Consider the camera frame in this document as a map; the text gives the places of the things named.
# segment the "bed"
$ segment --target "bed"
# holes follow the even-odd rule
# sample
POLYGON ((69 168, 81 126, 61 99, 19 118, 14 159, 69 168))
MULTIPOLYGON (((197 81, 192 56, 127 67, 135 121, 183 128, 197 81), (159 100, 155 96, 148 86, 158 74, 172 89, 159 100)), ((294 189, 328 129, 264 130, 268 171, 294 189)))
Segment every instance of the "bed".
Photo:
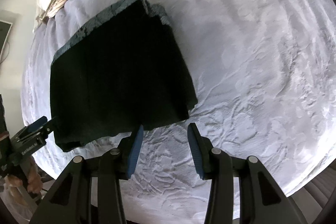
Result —
MULTIPOLYGON (((68 0, 36 30, 21 91, 25 124, 50 118, 55 52, 117 1, 68 0)), ((199 103, 189 120, 145 132, 135 174, 121 181, 128 220, 203 223, 211 183, 196 174, 186 137, 190 122, 230 155, 257 156, 287 196, 336 158, 332 0, 148 1, 162 5, 170 17, 199 103)), ((51 134, 34 158, 57 178, 74 156, 100 156, 127 135, 63 153, 51 134)), ((235 181, 234 218, 238 196, 235 181)), ((96 181, 91 201, 96 205, 96 181)))

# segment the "silver screw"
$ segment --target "silver screw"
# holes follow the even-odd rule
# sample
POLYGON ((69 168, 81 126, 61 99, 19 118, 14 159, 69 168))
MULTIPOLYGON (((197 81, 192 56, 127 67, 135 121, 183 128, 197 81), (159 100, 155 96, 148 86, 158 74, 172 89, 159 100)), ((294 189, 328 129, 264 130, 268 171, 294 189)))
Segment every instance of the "silver screw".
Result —
POLYGON ((80 163, 81 161, 82 161, 81 156, 76 156, 76 157, 73 158, 73 162, 76 163, 76 164, 80 163))
POLYGON ((110 150, 111 155, 118 155, 120 153, 120 150, 118 148, 112 148, 110 150))
POLYGON ((219 148, 217 147, 214 147, 213 149, 211 149, 211 152, 213 154, 216 154, 216 155, 219 155, 221 153, 222 150, 220 150, 219 148))
POLYGON ((250 157, 249 157, 249 161, 250 161, 251 163, 253 163, 253 164, 256 164, 256 163, 258 162, 258 159, 257 159, 257 157, 255 157, 255 156, 250 156, 250 157))

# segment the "white blanket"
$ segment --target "white blanket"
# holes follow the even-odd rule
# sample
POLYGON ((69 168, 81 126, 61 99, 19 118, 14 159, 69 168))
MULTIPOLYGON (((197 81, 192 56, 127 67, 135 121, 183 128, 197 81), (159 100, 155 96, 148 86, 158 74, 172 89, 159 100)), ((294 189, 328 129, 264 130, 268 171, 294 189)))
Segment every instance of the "white blanket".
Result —
MULTIPOLYGON (((50 64, 88 19, 117 0, 69 0, 33 40, 22 88, 26 124, 50 118, 50 64)), ((199 100, 190 119, 146 132, 134 176, 121 181, 127 219, 203 223, 210 181, 194 169, 186 128, 256 155, 290 195, 336 158, 332 0, 149 0, 169 15, 199 100)), ((63 153, 49 136, 37 164, 57 177, 75 155, 102 155, 127 133, 63 153)), ((236 191, 234 217, 239 216, 236 191)))

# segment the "wall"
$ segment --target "wall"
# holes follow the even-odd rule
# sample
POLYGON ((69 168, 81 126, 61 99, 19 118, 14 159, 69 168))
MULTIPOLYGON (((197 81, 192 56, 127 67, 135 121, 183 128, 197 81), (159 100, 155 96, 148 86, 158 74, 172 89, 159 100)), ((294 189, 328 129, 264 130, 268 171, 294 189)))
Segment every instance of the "wall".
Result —
POLYGON ((4 101, 7 127, 11 135, 23 126, 20 89, 26 55, 33 39, 35 0, 0 0, 0 19, 13 22, 8 37, 9 55, 0 66, 0 93, 4 101))

